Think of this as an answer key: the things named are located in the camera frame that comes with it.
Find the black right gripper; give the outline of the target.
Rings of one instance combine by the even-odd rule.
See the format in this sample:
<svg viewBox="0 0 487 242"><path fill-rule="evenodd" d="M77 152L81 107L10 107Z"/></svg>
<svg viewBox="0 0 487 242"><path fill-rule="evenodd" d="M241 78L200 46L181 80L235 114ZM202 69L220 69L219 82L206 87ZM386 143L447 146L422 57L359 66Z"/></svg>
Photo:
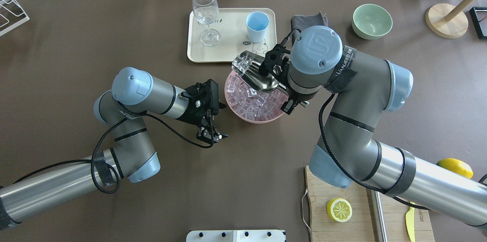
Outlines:
<svg viewBox="0 0 487 242"><path fill-rule="evenodd" d="M288 78L291 67L290 58L285 54L290 55L290 51L285 48L285 45L276 44L271 51L266 53L265 59L259 67L259 75L267 76L270 74L277 80L278 84L285 87L284 93L287 94L288 98L280 109L290 115L299 103L309 100L309 93L298 92L297 86L291 86L293 81Z"/></svg>

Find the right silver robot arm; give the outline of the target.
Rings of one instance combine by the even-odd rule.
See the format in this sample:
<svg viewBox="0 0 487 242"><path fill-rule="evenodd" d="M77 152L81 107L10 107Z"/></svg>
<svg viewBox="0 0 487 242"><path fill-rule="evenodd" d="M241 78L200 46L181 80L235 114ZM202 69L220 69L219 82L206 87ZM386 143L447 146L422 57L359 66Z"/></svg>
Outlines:
<svg viewBox="0 0 487 242"><path fill-rule="evenodd" d="M389 60L346 46L323 25L299 30L292 49L277 44L260 67L290 94L283 110L331 96L318 113L320 138L309 163L319 179L338 188L356 183L415 209L430 209L486 233L486 185L374 139L387 111L412 91L412 73Z"/></svg>

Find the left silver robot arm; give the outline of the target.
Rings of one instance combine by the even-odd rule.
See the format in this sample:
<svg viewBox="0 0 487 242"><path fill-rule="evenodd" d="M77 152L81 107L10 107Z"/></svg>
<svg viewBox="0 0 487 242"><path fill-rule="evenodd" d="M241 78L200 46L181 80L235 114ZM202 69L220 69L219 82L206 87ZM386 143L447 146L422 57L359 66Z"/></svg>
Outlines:
<svg viewBox="0 0 487 242"><path fill-rule="evenodd" d="M87 188L98 200L113 199L92 183L90 164L108 128L96 121L92 104L107 91L120 66L2 69L1 211L7 221L1 240L26 224L28 202L45 203L70 190Z"/></svg>

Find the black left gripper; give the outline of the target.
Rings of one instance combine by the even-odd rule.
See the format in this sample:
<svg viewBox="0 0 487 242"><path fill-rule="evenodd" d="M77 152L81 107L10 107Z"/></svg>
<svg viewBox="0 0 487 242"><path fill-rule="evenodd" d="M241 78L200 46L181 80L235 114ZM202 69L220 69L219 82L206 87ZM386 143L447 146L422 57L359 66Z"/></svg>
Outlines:
<svg viewBox="0 0 487 242"><path fill-rule="evenodd" d="M228 134L219 131L214 119L209 119L210 116L218 115L219 110L226 108L226 105L220 102L217 82L209 79L203 83L196 83L185 88L183 96L188 98L188 107L178 120L199 125L196 136L198 140L213 145L228 138Z"/></svg>

